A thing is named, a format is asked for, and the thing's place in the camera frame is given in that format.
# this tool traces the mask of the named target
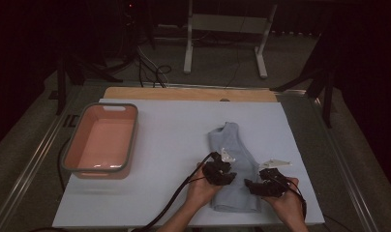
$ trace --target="fabric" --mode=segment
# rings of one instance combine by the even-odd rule
[[[256,213],[260,212],[260,200],[250,194],[244,184],[244,179],[257,182],[258,163],[246,149],[238,135],[236,123],[226,123],[223,128],[212,130],[208,133],[211,152],[226,152],[235,158],[231,163],[230,172],[236,172],[237,176],[228,186],[224,186],[212,199],[211,206],[215,211]]]

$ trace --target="gray carpet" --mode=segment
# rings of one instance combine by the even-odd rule
[[[171,72],[166,75],[168,83],[202,86],[259,87],[268,88],[284,84],[296,77],[302,70],[316,40],[301,36],[271,36],[264,50],[264,60],[269,77],[258,76],[253,53],[259,38],[229,46],[195,47],[193,71],[183,74],[184,40],[158,39],[157,49],[148,44],[142,45],[142,52],[157,66],[169,65]],[[119,85],[138,84],[137,63],[115,72],[122,78]],[[89,102],[97,102],[105,88],[112,85],[93,75],[85,85],[74,86],[69,92],[68,108],[62,118],[55,116],[57,101],[48,100],[48,95],[56,87],[55,73],[46,80],[45,92],[32,104],[21,120],[0,143],[0,209],[8,199],[9,192],[15,190],[15,181],[34,154],[41,153],[38,146],[46,141],[45,134],[51,131],[50,125],[59,122],[59,129],[51,138],[51,146],[45,147],[44,161],[34,176],[33,182],[18,199],[16,208],[6,218],[3,230],[29,231],[34,228],[50,226],[59,205],[61,188],[56,162],[58,152],[74,128],[64,124],[67,115],[79,115]],[[306,89],[308,82],[294,89]],[[379,231],[391,231],[391,188],[376,163],[365,137],[357,127],[338,90],[334,91],[331,122],[333,128],[327,129],[319,119],[314,100],[299,93],[279,95],[286,115],[310,174],[322,212],[327,217],[326,225],[331,231],[345,231],[339,224],[351,231],[366,231],[363,220],[359,218],[355,203],[365,203],[372,215],[374,225]],[[341,166],[350,170],[349,179],[356,180],[361,196],[347,193],[351,187],[343,179],[348,178]],[[67,180],[69,173],[63,173]],[[264,231],[287,231],[284,226],[262,227]],[[251,231],[251,228],[205,228],[203,231]],[[120,231],[116,229],[79,231]],[[310,226],[310,231],[328,231],[324,225]]]

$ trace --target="plastic tub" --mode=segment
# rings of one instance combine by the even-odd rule
[[[88,105],[75,128],[62,166],[79,178],[126,178],[132,162],[137,115],[133,104]]]

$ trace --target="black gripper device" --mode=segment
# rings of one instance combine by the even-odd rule
[[[280,197],[289,190],[288,179],[277,168],[265,168],[259,171],[262,183],[253,183],[244,179],[251,194],[258,196]]]
[[[202,173],[207,179],[208,183],[215,186],[226,186],[231,184],[237,173],[229,172],[231,164],[224,162],[221,155],[217,152],[210,154],[213,161],[207,161],[202,167]]]

